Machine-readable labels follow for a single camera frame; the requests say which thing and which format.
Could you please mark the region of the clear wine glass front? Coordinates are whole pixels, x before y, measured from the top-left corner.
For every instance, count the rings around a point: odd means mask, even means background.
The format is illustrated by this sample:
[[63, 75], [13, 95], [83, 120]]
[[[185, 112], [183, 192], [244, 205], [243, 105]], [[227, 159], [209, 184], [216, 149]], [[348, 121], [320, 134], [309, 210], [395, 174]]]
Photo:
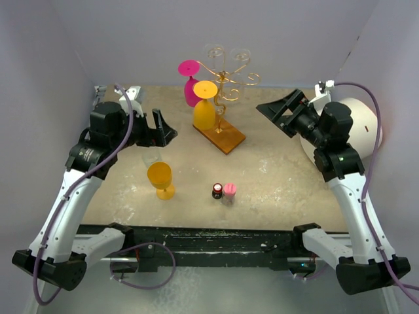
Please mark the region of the clear wine glass front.
[[153, 165], [156, 162], [162, 161], [161, 153], [159, 150], [147, 149], [141, 155], [141, 157], [146, 168], [149, 168], [151, 165]]

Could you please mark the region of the yellow wine glass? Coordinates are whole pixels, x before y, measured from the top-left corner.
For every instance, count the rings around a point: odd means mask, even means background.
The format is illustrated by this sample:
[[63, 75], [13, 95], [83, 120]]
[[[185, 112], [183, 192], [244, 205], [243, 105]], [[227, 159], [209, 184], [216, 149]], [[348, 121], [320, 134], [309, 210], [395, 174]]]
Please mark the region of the yellow wine glass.
[[193, 92], [201, 99], [193, 110], [193, 126], [202, 131], [209, 130], [215, 125], [215, 108], [211, 101], [218, 88], [212, 81], [202, 80], [194, 85]]
[[147, 170], [147, 178], [161, 200], [170, 200], [175, 194], [172, 183], [172, 169], [165, 162], [155, 162]]

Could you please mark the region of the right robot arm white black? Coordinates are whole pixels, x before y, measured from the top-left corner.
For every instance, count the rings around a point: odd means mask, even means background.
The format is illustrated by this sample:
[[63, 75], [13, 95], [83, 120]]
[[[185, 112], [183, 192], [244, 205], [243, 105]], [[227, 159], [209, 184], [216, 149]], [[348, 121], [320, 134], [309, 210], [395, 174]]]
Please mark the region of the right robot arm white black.
[[408, 259], [396, 255], [365, 191], [363, 163], [348, 142], [354, 123], [350, 108], [331, 101], [318, 113], [301, 90], [294, 90], [256, 109], [287, 136], [299, 134], [314, 146], [314, 163], [340, 205], [352, 244], [342, 245], [317, 224], [306, 224], [294, 228], [292, 251], [322, 258], [349, 295], [394, 285], [408, 274]]

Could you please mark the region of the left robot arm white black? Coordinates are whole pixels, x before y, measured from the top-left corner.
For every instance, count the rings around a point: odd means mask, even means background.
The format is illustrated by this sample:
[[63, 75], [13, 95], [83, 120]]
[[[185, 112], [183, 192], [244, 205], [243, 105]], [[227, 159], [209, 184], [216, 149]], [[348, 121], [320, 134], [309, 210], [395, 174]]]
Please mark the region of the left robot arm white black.
[[177, 136], [160, 110], [153, 109], [152, 114], [154, 128], [146, 115], [116, 102], [101, 102], [93, 108], [89, 127], [69, 152], [59, 194], [43, 227], [28, 249], [17, 250], [12, 257], [15, 266], [32, 276], [34, 289], [44, 281], [71, 291], [102, 258], [132, 254], [134, 232], [118, 223], [109, 224], [86, 243], [75, 241], [75, 236], [121, 150], [133, 145], [165, 147]]

